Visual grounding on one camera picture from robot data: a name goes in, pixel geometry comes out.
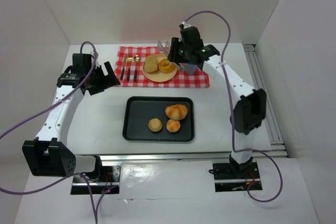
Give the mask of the orange glazed donut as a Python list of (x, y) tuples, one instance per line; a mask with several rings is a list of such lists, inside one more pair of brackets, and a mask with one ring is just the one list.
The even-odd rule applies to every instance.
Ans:
[(158, 63), (158, 67), (162, 73), (170, 73), (176, 69), (176, 66), (168, 59), (160, 60), (160, 62)]

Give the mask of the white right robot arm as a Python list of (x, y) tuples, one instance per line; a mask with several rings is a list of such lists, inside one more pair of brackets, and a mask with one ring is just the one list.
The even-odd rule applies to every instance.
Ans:
[(179, 38), (171, 40), (168, 59), (177, 66), (197, 66), (227, 91), (233, 128), (229, 163), (233, 172), (242, 172), (253, 162), (252, 149), (257, 131), (266, 117), (266, 92), (242, 79), (221, 59), (220, 52), (213, 45), (204, 45), (195, 26), (181, 23), (180, 34)]

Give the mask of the brown bread slice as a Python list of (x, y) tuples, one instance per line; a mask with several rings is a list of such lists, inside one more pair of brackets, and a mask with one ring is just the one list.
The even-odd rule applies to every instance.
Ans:
[(159, 69), (158, 62), (155, 55), (149, 55), (144, 61), (144, 70), (148, 73), (157, 72)]

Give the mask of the metal serving tongs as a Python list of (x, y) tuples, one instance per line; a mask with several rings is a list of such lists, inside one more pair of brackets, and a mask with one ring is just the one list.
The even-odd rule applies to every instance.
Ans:
[[(168, 41), (166, 41), (165, 45), (162, 44), (160, 40), (157, 42), (158, 49), (160, 50), (160, 52), (164, 53), (167, 57), (169, 56), (170, 53), (170, 46), (171, 45)], [(177, 67), (179, 72), (184, 71), (184, 67), (180, 63), (173, 62), (173, 64)]]

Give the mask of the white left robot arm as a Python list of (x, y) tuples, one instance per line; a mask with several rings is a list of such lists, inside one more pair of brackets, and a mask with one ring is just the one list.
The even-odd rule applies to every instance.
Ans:
[(55, 99), (41, 130), (22, 151), (34, 176), (71, 177), (77, 173), (97, 173), (97, 156), (75, 155), (67, 147), (68, 132), (84, 94), (94, 95), (119, 85), (110, 62), (103, 66), (91, 54), (73, 54), (72, 65), (57, 80)]

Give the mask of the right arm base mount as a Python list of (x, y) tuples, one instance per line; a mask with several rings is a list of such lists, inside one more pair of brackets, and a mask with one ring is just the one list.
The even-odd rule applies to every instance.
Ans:
[(212, 159), (212, 168), (208, 170), (214, 179), (216, 193), (262, 190), (259, 168), (256, 161), (243, 170), (234, 173), (228, 158)]

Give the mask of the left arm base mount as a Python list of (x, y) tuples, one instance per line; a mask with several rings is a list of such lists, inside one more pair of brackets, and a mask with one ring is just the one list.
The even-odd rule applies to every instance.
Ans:
[(121, 166), (99, 166), (93, 172), (75, 175), (71, 184), (71, 195), (116, 195), (120, 192)]

